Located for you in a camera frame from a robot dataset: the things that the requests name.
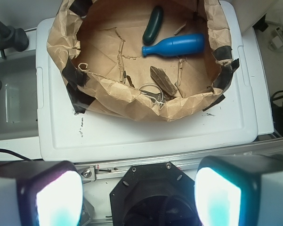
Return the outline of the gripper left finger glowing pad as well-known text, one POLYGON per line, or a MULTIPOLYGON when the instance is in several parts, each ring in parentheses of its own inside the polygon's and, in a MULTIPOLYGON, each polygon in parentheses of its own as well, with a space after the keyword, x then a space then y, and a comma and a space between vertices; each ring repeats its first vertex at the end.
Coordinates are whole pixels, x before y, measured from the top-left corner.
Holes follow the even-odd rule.
POLYGON ((77 226, 80 174, 70 161, 0 161, 0 226, 77 226))

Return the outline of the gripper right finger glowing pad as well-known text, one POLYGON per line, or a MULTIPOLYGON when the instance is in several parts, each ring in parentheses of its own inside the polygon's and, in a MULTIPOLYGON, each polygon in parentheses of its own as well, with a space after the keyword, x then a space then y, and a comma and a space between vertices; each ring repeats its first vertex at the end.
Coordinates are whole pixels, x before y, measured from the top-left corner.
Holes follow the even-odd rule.
POLYGON ((194 197, 204 226, 283 226, 283 154, 206 156, 194 197))

